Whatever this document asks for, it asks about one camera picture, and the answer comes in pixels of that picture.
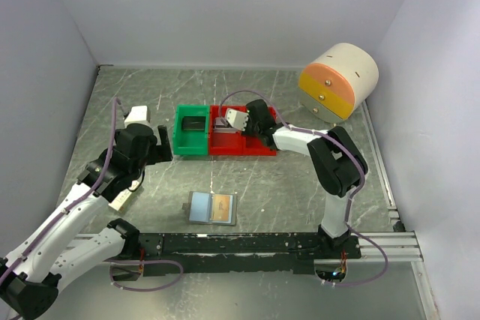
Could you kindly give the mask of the gold VIP card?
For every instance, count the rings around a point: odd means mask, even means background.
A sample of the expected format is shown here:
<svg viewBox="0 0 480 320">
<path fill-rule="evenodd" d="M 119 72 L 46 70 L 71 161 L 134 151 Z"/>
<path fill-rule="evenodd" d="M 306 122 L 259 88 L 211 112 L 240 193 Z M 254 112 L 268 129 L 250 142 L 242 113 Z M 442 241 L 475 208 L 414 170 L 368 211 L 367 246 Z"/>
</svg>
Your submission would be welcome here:
<svg viewBox="0 0 480 320">
<path fill-rule="evenodd" d="M 233 196 L 214 194 L 211 198 L 211 216 L 213 223 L 230 223 L 233 217 Z"/>
</svg>

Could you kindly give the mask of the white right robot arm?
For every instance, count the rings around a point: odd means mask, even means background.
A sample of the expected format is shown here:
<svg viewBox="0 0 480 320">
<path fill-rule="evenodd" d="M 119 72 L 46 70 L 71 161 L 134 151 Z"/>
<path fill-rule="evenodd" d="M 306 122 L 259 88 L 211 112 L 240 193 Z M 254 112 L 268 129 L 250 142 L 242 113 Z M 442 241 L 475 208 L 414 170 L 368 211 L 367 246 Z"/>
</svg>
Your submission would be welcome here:
<svg viewBox="0 0 480 320">
<path fill-rule="evenodd" d="M 350 236 L 353 197 L 365 185 L 368 165 L 361 152 L 340 126 L 330 130 L 310 130 L 275 120 L 264 100 L 246 105 L 245 133 L 255 136 L 266 147 L 308 156 L 325 195 L 325 211 L 319 225 L 322 237 L 319 252 L 334 258 L 344 249 Z"/>
</svg>

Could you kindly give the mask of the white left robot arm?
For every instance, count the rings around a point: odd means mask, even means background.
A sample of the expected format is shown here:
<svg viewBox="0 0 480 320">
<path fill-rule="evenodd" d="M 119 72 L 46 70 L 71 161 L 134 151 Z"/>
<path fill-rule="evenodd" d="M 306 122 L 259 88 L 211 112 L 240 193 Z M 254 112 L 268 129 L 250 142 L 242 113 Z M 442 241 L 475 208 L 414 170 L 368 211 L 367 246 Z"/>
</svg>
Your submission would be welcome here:
<svg viewBox="0 0 480 320">
<path fill-rule="evenodd" d="M 143 178 L 147 166 L 172 158 L 166 126 L 153 130 L 135 123 L 114 129 L 108 148 L 85 166 L 60 206 L 1 259 L 1 299 L 21 319 L 37 319 L 90 268 L 140 254 L 140 231 L 123 219 L 109 222 L 83 248 L 71 254 L 65 248 L 100 210 Z"/>
</svg>

